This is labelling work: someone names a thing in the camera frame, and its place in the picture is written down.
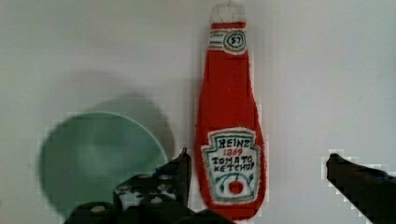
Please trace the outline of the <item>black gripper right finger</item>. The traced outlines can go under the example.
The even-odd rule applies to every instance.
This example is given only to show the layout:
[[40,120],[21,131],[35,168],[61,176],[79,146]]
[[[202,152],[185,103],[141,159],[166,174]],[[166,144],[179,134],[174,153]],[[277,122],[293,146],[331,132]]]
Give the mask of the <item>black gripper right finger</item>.
[[396,223],[395,177],[332,153],[327,179],[373,224]]

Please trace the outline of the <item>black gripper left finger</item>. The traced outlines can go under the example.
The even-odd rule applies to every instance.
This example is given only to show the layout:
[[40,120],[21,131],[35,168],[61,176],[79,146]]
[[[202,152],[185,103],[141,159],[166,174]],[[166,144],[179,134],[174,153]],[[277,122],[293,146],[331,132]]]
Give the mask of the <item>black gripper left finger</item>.
[[191,156],[187,149],[151,175],[117,185],[113,201],[79,205],[64,224],[233,224],[210,209],[188,207]]

